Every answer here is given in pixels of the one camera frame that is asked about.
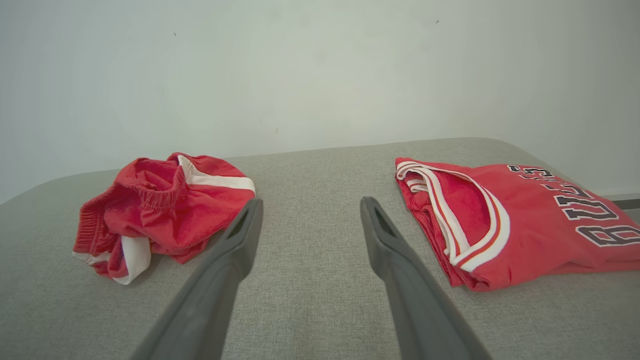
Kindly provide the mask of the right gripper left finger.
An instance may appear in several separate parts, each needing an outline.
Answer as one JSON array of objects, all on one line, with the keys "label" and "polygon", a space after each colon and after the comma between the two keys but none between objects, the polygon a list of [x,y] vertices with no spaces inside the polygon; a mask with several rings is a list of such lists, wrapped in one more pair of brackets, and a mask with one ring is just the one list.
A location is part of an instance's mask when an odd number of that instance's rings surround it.
[{"label": "right gripper left finger", "polygon": [[133,360],[219,360],[240,283],[253,268],[264,218],[260,198],[249,200],[204,253],[160,316]]}]

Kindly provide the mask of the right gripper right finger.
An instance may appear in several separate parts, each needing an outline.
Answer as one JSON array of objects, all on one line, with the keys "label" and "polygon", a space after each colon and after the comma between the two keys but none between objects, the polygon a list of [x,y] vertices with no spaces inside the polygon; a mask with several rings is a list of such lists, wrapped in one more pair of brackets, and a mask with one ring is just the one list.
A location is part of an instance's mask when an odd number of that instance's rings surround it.
[{"label": "right gripper right finger", "polygon": [[384,282],[404,360],[489,360],[491,355],[377,199],[359,213],[370,266]]}]

